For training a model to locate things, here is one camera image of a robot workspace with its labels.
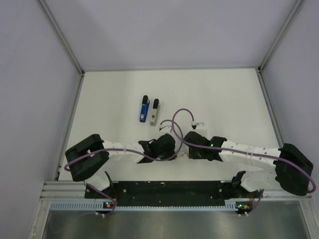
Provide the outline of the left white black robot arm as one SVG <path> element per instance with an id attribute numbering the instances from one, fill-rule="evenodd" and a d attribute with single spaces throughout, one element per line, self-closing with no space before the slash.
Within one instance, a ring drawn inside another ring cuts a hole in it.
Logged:
<path id="1" fill-rule="evenodd" d="M 143 164 L 172 160 L 175 156 L 175 139 L 168 133 L 157 139 L 129 144 L 103 141 L 99 134 L 93 134 L 65 152 L 67 164 L 64 169 L 71 173 L 73 181 L 84 181 L 106 198 L 113 191 L 112 180 L 106 171 L 107 162 Z"/>

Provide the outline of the blue black stapler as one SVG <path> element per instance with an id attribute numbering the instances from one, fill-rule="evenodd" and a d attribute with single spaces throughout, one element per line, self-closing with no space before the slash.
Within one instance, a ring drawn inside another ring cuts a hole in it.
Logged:
<path id="1" fill-rule="evenodd" d="M 144 95 L 142 99 L 141 111 L 139 115 L 139 122 L 142 122 L 142 123 L 146 122 L 149 106 L 150 106 L 149 97 L 147 95 Z"/>

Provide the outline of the grey black stapler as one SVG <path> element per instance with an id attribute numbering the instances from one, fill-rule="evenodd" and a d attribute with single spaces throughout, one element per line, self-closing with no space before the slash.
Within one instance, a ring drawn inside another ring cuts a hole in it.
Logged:
<path id="1" fill-rule="evenodd" d="M 152 110 L 151 110 L 150 126 L 156 126 L 159 112 L 160 112 L 160 101 L 159 99 L 154 99 Z"/>

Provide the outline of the staple box red logo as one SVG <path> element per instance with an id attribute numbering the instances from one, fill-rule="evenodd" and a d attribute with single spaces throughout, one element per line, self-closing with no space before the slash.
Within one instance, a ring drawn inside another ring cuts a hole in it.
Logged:
<path id="1" fill-rule="evenodd" d="M 188 152 L 179 152 L 176 155 L 176 159 L 178 159 L 178 160 L 180 160 L 180 159 L 188 159 L 188 157 L 189 157 Z"/>

